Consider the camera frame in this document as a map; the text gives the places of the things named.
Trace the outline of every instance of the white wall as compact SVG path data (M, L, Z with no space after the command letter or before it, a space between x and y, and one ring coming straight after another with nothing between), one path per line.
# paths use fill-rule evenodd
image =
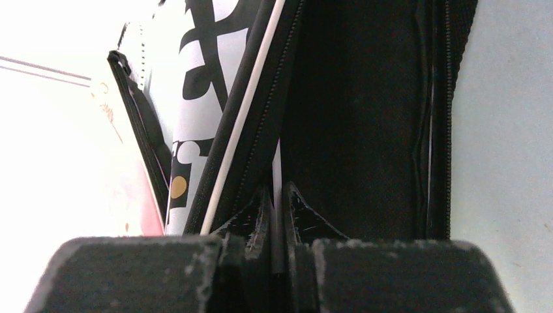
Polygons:
M146 2L2 1L0 55L90 77ZM0 69L2 312L23 311L61 243L115 235L106 223L114 136L90 98L84 87Z
M553 1L480 0L453 101L452 237L553 312Z

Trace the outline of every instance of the black fabric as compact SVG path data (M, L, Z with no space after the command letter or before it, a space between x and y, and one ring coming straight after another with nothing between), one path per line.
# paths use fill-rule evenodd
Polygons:
M468 41L478 0L450 0L451 49L453 51L453 82L457 81L460 64Z
M165 222L169 199L171 153L165 146L161 126L152 107L136 83L129 77L131 71L127 57L114 50L108 55L108 62L140 148L155 200L161 211L162 221Z
M449 218L449 104L432 97L431 83L446 53L457 73L476 1L448 4L451 50L434 40L445 28L435 17L443 10L433 7L442 9L441 1L306 4L281 134L284 181L349 237L424 238L434 222L426 218L429 183L441 190L437 210ZM445 89L450 78L436 79ZM435 150L443 166L429 182L432 114L444 125L435 134L444 138ZM433 236L446 238L445 229Z
M318 308L307 312L514 312L492 264L469 243L317 240L311 253L316 288L303 293L315 289Z

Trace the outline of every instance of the printed graphic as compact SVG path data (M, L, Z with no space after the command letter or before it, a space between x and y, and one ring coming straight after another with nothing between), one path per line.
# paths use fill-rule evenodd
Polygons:
M181 235L260 0L187 0L166 235Z

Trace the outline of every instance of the black bag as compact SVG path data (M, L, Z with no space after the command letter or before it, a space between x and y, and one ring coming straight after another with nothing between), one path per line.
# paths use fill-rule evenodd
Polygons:
M263 1L185 233L269 185L280 138L299 237L448 239L451 104L476 3Z

